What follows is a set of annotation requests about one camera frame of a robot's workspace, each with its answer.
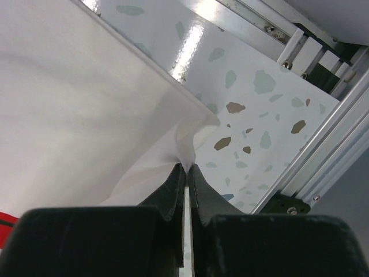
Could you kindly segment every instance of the gray background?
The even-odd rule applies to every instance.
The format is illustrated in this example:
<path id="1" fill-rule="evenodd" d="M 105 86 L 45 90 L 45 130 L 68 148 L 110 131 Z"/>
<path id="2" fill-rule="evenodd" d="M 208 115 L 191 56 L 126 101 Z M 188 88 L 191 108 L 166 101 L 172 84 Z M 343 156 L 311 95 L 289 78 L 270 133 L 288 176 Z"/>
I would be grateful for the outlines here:
<path id="1" fill-rule="evenodd" d="M 356 234 L 369 263 L 369 149 L 313 206 L 309 214 L 343 219 Z"/>
<path id="2" fill-rule="evenodd" d="M 369 45 L 368 0 L 285 0 L 342 42 Z"/>

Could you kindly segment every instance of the bolt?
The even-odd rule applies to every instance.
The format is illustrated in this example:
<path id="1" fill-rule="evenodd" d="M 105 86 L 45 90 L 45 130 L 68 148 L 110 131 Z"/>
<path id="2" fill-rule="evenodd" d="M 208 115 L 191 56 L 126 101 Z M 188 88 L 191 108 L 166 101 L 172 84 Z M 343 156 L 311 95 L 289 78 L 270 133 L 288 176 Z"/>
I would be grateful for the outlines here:
<path id="1" fill-rule="evenodd" d="M 296 208 L 295 208 L 295 207 L 291 207 L 291 208 L 289 208 L 289 209 L 287 210 L 287 213 L 288 213 L 288 214 L 290 214 L 290 215 L 297 215 L 297 214 L 298 214 L 298 212 L 297 212 L 297 210 L 296 210 Z"/>
<path id="2" fill-rule="evenodd" d="M 285 60 L 283 63 L 282 63 L 282 66 L 291 70 L 292 68 L 292 62 L 288 61 L 288 60 Z"/>
<path id="3" fill-rule="evenodd" d="M 307 73 L 306 72 L 302 73 L 301 74 L 301 78 L 304 79 L 304 80 L 306 80 L 307 79 Z"/>

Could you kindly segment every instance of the brown speckle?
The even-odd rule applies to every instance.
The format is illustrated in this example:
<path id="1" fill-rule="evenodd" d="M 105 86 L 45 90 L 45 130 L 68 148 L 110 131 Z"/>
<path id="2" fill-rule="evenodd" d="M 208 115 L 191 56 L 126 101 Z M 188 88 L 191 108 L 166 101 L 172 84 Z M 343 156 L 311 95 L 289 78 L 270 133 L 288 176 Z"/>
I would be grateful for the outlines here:
<path id="1" fill-rule="evenodd" d="M 292 127 L 291 133 L 292 134 L 298 134 L 300 131 L 305 127 L 306 123 L 305 120 L 300 120 L 294 126 Z"/>
<path id="2" fill-rule="evenodd" d="M 244 109 L 246 109 L 246 107 L 244 105 L 241 105 L 239 103 L 235 103 L 235 102 L 229 102 L 227 105 L 227 110 L 230 114 L 235 114 L 235 113 L 239 113 L 240 111 L 243 111 Z"/>
<path id="3" fill-rule="evenodd" d="M 250 153 L 251 153 L 251 147 L 250 147 L 250 146 L 246 146 L 246 147 L 244 147 L 244 148 L 242 149 L 242 151 L 243 151 L 243 152 L 245 152 L 245 153 L 250 154 Z"/>
<path id="4" fill-rule="evenodd" d="M 219 151 L 224 147 L 229 146 L 229 144 L 231 143 L 232 138 L 230 137 L 223 137 L 220 141 L 218 141 L 215 145 L 214 145 L 214 149 Z"/>

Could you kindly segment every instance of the white fabric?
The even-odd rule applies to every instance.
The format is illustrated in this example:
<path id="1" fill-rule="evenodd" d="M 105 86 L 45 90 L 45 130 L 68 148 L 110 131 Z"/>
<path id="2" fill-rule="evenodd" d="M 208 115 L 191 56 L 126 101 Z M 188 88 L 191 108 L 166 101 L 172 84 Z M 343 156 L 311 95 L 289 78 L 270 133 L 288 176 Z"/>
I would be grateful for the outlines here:
<path id="1" fill-rule="evenodd" d="M 1 212 L 137 204 L 219 124 L 78 1 L 2 1 L 0 34 Z"/>

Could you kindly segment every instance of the red object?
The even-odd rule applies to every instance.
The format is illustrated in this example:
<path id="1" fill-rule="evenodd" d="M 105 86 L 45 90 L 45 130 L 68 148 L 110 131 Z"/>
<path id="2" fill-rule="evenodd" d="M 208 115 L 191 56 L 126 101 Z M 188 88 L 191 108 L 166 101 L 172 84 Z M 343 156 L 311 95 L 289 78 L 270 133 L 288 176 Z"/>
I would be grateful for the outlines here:
<path id="1" fill-rule="evenodd" d="M 0 249 L 4 247 L 5 241 L 12 232 L 13 225 L 16 224 L 18 218 L 0 212 Z"/>

